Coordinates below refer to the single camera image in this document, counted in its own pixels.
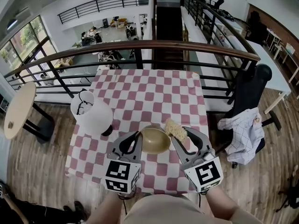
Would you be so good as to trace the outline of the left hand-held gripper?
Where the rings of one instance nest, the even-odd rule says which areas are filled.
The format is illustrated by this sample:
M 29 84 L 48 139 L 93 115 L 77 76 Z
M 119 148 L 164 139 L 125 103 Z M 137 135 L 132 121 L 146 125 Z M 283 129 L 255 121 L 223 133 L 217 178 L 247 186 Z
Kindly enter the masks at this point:
M 113 142 L 101 181 L 107 190 L 129 194 L 134 189 L 141 176 L 142 140 L 141 133 L 129 132 Z

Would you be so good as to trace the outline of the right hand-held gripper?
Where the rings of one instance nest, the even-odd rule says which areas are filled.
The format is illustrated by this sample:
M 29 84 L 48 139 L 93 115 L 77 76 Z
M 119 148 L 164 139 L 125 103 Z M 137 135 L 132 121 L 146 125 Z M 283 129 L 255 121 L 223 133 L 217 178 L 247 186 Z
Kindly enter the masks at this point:
M 219 157 L 215 156 L 209 138 L 202 132 L 191 127 L 183 127 L 188 138 L 197 147 L 197 152 L 188 152 L 181 141 L 174 136 L 171 141 L 183 163 L 181 169 L 186 178 L 198 193 L 207 192 L 212 187 L 221 184 L 223 172 Z

